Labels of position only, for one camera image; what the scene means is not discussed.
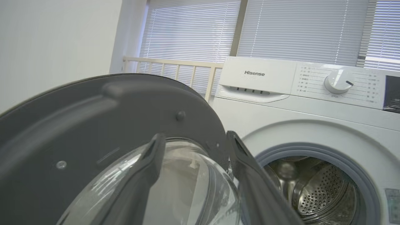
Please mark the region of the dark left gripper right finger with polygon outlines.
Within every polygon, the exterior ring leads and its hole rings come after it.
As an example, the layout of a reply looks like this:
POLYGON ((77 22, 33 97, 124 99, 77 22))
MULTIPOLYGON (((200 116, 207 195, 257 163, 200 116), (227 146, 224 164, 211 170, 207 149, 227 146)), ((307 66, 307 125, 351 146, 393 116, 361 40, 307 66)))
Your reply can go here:
POLYGON ((300 217, 279 193, 274 182, 235 131, 227 131, 226 141, 234 161, 234 176, 252 225, 301 225, 300 217))

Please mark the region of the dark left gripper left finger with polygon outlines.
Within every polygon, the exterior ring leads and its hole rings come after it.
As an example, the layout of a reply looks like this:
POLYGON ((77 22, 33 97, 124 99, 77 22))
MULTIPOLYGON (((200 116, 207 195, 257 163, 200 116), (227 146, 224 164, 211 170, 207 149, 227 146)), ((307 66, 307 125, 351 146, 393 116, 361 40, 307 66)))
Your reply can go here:
POLYGON ((159 178, 166 136, 157 133, 140 158, 128 169, 111 197, 100 208, 93 225, 141 225, 151 187, 159 178))

